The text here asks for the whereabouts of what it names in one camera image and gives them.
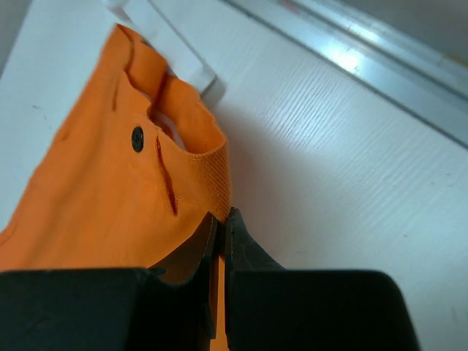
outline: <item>black button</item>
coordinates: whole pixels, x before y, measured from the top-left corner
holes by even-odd
[[[135,127],[132,132],[132,146],[136,152],[143,150],[143,129]]]

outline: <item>white wall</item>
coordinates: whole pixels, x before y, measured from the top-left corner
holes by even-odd
[[[0,77],[31,0],[0,0]]]

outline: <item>orange garment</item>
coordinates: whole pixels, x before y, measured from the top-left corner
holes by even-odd
[[[151,120],[155,110],[186,150]],[[206,212],[224,222],[229,210],[227,141],[214,117],[137,33],[117,26],[0,234],[0,269],[150,267]],[[212,350],[226,350],[218,321]]]

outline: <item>orange shirt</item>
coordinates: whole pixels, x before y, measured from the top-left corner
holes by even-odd
[[[0,269],[150,267],[206,212],[224,222],[229,210],[227,140],[214,117],[137,33],[117,26],[0,234]],[[227,349],[223,315],[212,350]]]

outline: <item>white wooden surface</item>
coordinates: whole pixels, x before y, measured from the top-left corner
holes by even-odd
[[[216,0],[159,4],[220,77],[234,205],[290,268],[373,268],[424,350],[468,349],[468,153]],[[0,80],[0,224],[92,71],[114,18],[35,0]]]

